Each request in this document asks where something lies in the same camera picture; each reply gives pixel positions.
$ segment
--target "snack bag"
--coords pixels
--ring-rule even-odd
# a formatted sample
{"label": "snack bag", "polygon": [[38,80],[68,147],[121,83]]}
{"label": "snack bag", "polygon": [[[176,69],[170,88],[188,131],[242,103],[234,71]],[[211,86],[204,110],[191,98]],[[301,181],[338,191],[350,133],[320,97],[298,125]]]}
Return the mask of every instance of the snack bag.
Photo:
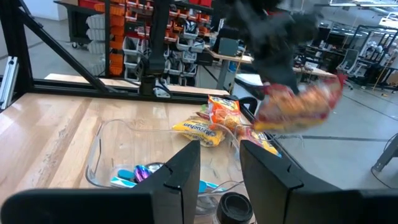
{"label": "snack bag", "polygon": [[295,96],[282,85],[267,87],[269,99],[259,107],[253,124],[255,131],[292,133],[322,124],[343,94],[344,77],[310,86]]}
{"label": "snack bag", "polygon": [[239,142],[241,142],[241,140],[249,140],[256,145],[263,147],[275,156],[282,157],[278,150],[276,150],[276,148],[268,141],[267,136],[263,132],[255,132],[250,127],[242,127],[240,130],[244,130],[244,134],[238,135]]}
{"label": "snack bag", "polygon": [[224,139],[222,130],[209,128],[210,121],[198,116],[192,116],[186,121],[178,123],[172,127],[176,131],[184,131],[182,135],[190,140],[199,140],[202,146],[215,147]]}
{"label": "snack bag", "polygon": [[226,126],[232,132],[237,125],[241,124],[241,111],[238,101],[209,96],[208,107],[212,123]]}

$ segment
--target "purple object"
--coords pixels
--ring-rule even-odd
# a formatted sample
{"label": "purple object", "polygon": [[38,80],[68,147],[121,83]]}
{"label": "purple object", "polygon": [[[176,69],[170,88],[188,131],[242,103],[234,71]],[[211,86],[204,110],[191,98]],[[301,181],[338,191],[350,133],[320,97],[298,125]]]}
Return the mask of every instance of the purple object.
{"label": "purple object", "polygon": [[137,165],[134,169],[134,175],[136,176],[137,182],[142,182],[146,178],[148,178],[152,173],[143,165]]}

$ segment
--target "office chair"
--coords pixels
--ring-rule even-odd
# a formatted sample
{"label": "office chair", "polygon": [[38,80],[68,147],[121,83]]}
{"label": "office chair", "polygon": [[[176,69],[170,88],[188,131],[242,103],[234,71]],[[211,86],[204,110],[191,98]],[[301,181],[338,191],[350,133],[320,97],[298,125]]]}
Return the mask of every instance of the office chair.
{"label": "office chair", "polygon": [[[347,49],[346,55],[344,56],[343,61],[337,66],[337,71],[342,72],[343,74],[349,76],[351,72],[354,70],[357,60],[358,60],[359,52],[354,49]],[[349,81],[344,81],[344,84],[350,88],[350,90],[354,89],[354,86]]]}

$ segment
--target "clear plastic bin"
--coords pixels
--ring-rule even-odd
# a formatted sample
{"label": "clear plastic bin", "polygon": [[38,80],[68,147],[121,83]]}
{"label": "clear plastic bin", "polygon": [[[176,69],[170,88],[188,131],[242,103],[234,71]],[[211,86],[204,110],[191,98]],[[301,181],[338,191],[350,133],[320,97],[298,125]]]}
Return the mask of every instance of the clear plastic bin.
{"label": "clear plastic bin", "polygon": [[[89,183],[111,188],[110,180],[117,176],[119,170],[133,171],[136,165],[165,163],[190,142],[182,131],[145,130],[141,127],[145,125],[126,120],[112,120],[101,125],[91,145],[86,167]],[[198,193],[195,221],[204,223],[211,223],[218,200],[224,193],[235,191],[247,195],[242,184],[240,162],[235,158],[238,141],[225,127],[216,128],[225,133],[225,139],[216,147],[201,146],[200,180],[219,185],[213,190]]]}

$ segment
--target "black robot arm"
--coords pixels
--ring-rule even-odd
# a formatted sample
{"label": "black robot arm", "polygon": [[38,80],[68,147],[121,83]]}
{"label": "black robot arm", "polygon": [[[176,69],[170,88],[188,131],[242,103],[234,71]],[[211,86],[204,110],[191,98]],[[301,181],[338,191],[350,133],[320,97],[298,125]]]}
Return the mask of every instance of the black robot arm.
{"label": "black robot arm", "polygon": [[268,16],[264,12],[278,3],[228,1],[231,10],[226,24],[241,32],[241,38],[253,53],[253,66],[263,82],[289,86],[297,94],[299,89],[293,73],[294,47],[316,36],[317,15],[311,12]]}

